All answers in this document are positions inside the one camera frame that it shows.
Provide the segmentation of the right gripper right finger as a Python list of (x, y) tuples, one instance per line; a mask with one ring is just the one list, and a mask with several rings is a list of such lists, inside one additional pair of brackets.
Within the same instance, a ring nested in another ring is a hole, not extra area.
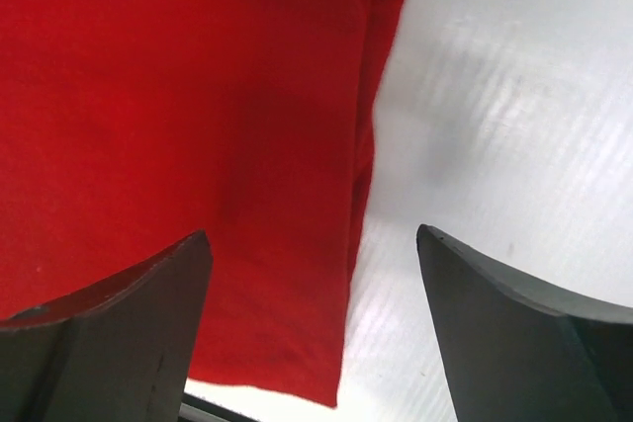
[(422, 225), (421, 275), (460, 421), (629, 421), (632, 310)]

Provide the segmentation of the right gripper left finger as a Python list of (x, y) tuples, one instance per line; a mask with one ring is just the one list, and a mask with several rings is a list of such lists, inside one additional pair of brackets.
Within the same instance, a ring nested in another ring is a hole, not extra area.
[(212, 263), (197, 231), (2, 320), (2, 420), (177, 420)]

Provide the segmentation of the red t shirt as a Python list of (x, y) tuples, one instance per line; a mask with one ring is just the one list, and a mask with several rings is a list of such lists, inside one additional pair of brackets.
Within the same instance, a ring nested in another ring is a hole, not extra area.
[(190, 377), (334, 406), (404, 0), (1, 0), (1, 312), (203, 229)]

